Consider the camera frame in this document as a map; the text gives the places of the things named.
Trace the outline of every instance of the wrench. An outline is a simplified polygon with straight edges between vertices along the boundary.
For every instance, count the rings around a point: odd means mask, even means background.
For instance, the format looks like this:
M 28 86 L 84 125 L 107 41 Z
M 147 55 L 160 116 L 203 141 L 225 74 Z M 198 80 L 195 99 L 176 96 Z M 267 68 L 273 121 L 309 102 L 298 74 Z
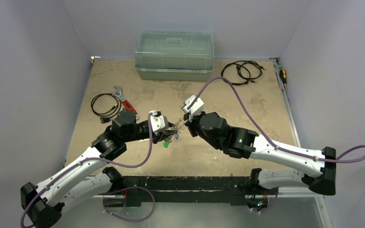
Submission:
M 116 96 L 118 98 L 120 98 L 122 104 L 124 105 L 126 110 L 132 110 L 135 113 L 136 116 L 136 120 L 139 120 L 139 115 L 136 112 L 136 110 L 134 109 L 134 107 L 132 107 L 132 105 L 125 99 L 125 97 L 122 95 L 122 88 L 118 85 L 114 86 L 115 88 L 115 92 L 113 93 L 113 96 Z

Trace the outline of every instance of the lid handle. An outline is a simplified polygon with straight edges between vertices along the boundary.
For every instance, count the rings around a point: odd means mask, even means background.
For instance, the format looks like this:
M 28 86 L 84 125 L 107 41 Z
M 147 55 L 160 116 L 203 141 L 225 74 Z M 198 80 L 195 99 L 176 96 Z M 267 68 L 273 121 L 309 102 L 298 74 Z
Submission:
M 183 44 L 183 39 L 182 38 L 167 38 L 166 39 L 166 44 Z

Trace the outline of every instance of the wooden surface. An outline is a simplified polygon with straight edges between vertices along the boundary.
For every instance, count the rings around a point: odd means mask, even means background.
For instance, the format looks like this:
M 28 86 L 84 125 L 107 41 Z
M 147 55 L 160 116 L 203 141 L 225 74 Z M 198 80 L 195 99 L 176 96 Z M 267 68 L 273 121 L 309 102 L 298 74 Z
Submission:
M 230 61 L 216 61 L 214 76 L 218 76 Z M 267 70 L 256 83 L 236 86 L 249 113 L 273 140 L 294 145 L 290 122 L 278 86 L 272 62 L 259 63 Z M 258 71 L 248 67 L 253 75 Z M 241 82 L 235 67 L 224 73 L 232 82 Z M 83 103 L 76 122 L 74 134 L 67 155 L 67 164 L 81 155 L 91 142 L 110 125 L 101 124 L 90 109 L 90 101 L 100 93 L 113 93 L 113 86 L 123 89 L 125 98 L 140 114 L 140 121 L 147 119 L 151 110 L 161 110 L 168 121 L 175 123 L 182 116 L 183 101 L 197 94 L 204 82 L 141 80 L 134 68 L 134 61 L 96 60 L 87 85 Z M 206 112 L 217 112 L 230 126 L 255 129 L 243 112 L 230 87 L 221 80 L 211 83 L 201 95 Z M 110 97 L 101 97 L 95 108 L 107 111 L 114 105 Z M 129 142 L 127 151 L 115 161 L 124 164 L 138 164 L 147 155 L 149 142 Z M 122 175 L 148 176 L 246 176 L 253 168 L 277 169 L 283 166 L 262 160 L 234 159 L 213 149 L 199 137 L 192 138 L 187 129 L 182 130 L 179 140 L 173 140 L 168 148 L 163 144 L 153 146 L 149 161 L 136 169 L 117 167 Z

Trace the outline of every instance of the toolbox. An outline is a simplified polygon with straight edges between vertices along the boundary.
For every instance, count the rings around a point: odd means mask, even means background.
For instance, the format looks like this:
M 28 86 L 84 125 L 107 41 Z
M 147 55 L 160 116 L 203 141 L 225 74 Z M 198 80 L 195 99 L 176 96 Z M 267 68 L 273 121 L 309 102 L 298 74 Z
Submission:
M 214 69 L 213 35 L 145 31 L 135 45 L 142 79 L 208 81 Z

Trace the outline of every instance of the transparent lid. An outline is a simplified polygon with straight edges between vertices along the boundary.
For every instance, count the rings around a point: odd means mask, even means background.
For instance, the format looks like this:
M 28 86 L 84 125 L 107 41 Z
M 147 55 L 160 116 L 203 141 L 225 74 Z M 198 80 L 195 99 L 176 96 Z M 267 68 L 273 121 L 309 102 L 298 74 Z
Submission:
M 213 70 L 213 36 L 203 32 L 145 31 L 135 46 L 135 67 Z

